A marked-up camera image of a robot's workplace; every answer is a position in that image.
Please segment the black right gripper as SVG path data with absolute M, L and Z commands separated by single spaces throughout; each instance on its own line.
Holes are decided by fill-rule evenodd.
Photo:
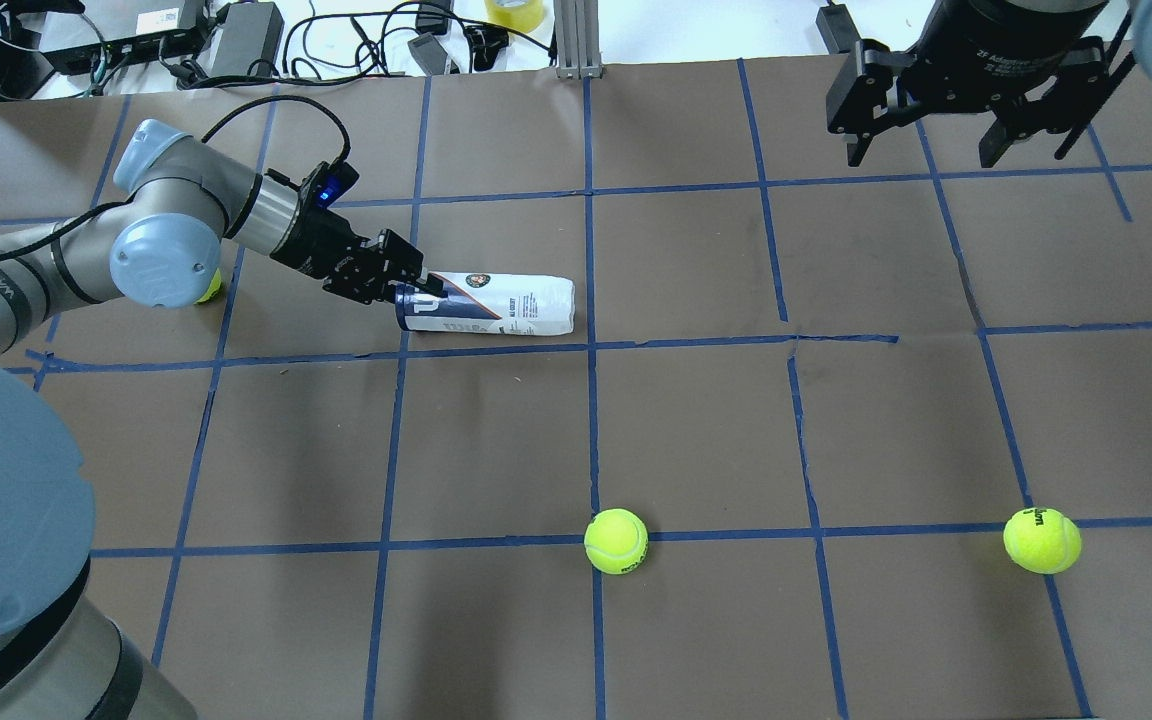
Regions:
M 1102 38 L 1102 1 L 937 1 L 916 41 L 832 38 L 844 56 L 826 94 L 826 128 L 846 135 L 861 167 L 873 138 L 929 115 L 993 113 L 980 137 L 983 169 L 1033 132 L 1078 136 L 1134 68 L 1124 50 L 1132 13 Z

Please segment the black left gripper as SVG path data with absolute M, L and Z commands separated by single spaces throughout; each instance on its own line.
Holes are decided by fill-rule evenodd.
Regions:
M 298 211 L 270 258 L 358 304 L 439 306 L 445 293 L 444 279 L 425 275 L 424 255 L 401 234 L 384 229 L 367 238 L 353 232 L 343 217 L 316 206 Z

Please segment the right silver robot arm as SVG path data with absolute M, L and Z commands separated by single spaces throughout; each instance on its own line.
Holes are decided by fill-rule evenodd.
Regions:
M 1091 33 L 1102 1 L 937 1 L 918 40 L 890 50 L 861 37 L 844 3 L 817 26 L 844 55 L 826 94 L 826 128 L 859 167 L 874 138 L 932 115 L 980 115 L 983 168 L 1038 132 L 1061 137 L 1056 159 L 1087 132 L 1134 69 L 1152 82 L 1152 1 L 1132 1 L 1111 40 Z

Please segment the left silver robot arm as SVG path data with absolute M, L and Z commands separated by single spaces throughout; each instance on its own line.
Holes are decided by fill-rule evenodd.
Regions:
M 232 240 L 370 304 L 442 278 L 393 232 L 358 236 L 329 205 L 342 160 L 300 183 L 146 120 L 114 173 L 127 200 L 0 234 L 0 355 L 78 306 L 185 306 Z M 88 597 L 93 488 L 63 420 L 0 367 L 0 719 L 195 719 L 197 710 Z

